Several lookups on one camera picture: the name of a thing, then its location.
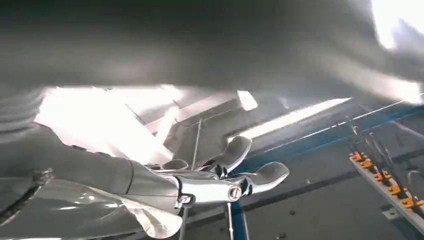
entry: silver metal surface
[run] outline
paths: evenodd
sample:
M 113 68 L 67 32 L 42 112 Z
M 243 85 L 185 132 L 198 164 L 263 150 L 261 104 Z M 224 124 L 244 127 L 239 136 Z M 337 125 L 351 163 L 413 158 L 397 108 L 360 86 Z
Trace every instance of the silver metal surface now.
M 227 203 L 224 207 L 226 223 L 228 227 L 228 236 L 230 240 L 234 240 L 234 228 L 233 228 L 233 211 L 231 209 L 231 203 Z
M 402 216 L 404 216 L 408 222 L 410 222 L 421 234 L 424 235 L 424 219 L 405 208 L 397 197 L 390 194 L 386 186 L 376 181 L 374 175 L 371 172 L 363 169 L 352 158 L 349 158 L 349 160 L 352 162 L 356 170 L 367 180 L 367 182 L 371 184 L 371 186 L 373 186 L 377 192 L 380 193 Z
M 0 178 L 0 183 L 0 208 L 4 209 L 28 189 L 31 179 Z M 143 202 L 52 179 L 13 220 L 0 228 L 0 236 L 88 239 L 144 230 L 152 238 L 163 239 L 175 234 L 181 223 L 179 216 Z
M 249 187 L 243 189 L 243 196 L 258 194 L 269 191 L 275 188 L 278 184 L 284 181 L 290 174 L 290 170 L 280 162 L 270 162 L 255 173 L 239 173 L 234 177 L 226 179 L 226 181 L 241 186 L 247 182 Z
M 236 136 L 227 144 L 224 151 L 209 159 L 196 171 L 216 173 L 220 178 L 227 177 L 239 166 L 252 147 L 253 141 L 243 136 Z
M 239 188 L 235 183 L 226 180 L 198 180 L 176 176 L 181 182 L 180 192 L 183 195 L 194 195 L 195 205 L 229 203 L 238 200 L 230 196 L 231 190 Z

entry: bolt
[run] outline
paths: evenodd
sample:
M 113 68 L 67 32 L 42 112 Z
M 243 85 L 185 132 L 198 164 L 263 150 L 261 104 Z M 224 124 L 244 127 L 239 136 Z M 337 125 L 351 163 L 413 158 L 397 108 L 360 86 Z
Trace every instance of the bolt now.
M 188 204 L 191 200 L 192 200 L 192 197 L 182 195 L 179 197 L 178 202 L 180 202 L 181 204 Z
M 232 186 L 228 192 L 229 200 L 237 201 L 241 197 L 242 197 L 242 189 L 237 185 Z

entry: orange clip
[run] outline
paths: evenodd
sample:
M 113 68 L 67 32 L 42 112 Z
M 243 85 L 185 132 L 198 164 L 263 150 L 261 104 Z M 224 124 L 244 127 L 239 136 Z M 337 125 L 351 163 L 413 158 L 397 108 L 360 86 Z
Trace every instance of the orange clip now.
M 410 209 L 414 206 L 414 201 L 412 200 L 411 197 L 408 198 L 404 198 L 402 200 L 400 200 L 400 202 L 405 206 L 405 208 Z M 416 205 L 417 206 L 422 206 L 424 204 L 424 201 L 422 200 L 417 200 L 416 201 Z
M 356 162 L 361 162 L 363 160 L 361 154 L 357 151 L 354 154 L 352 154 L 352 158 Z
M 384 178 L 385 179 L 391 179 L 392 178 L 392 175 L 390 175 L 388 172 L 386 172 L 386 171 L 383 171 L 383 174 L 384 174 Z M 382 175 L 380 174 L 380 173 L 377 173 L 377 174 L 374 174 L 374 178 L 377 180 L 377 181 L 379 181 L 379 182 L 381 182 L 382 180 L 383 180 L 383 177 L 382 177 Z
M 374 166 L 373 162 L 369 159 L 366 159 L 365 161 L 361 162 L 360 165 L 364 168 L 364 169 L 369 169 L 371 167 Z
M 401 188 L 399 187 L 399 185 L 394 185 L 394 186 L 390 186 L 388 188 L 388 191 L 390 192 L 390 194 L 394 195 L 398 195 L 401 192 Z

